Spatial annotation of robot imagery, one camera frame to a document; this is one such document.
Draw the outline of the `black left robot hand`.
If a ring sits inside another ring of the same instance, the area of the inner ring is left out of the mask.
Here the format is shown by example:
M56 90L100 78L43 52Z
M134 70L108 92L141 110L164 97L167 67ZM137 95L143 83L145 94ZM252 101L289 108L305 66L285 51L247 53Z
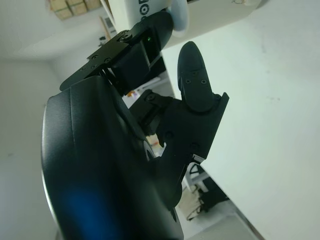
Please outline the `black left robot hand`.
M164 66L173 31L159 11L124 30L47 101L42 182L66 240L181 240L175 207L190 163L211 149L229 96L212 91L192 41L179 53L181 99L146 90L131 107L123 96Z

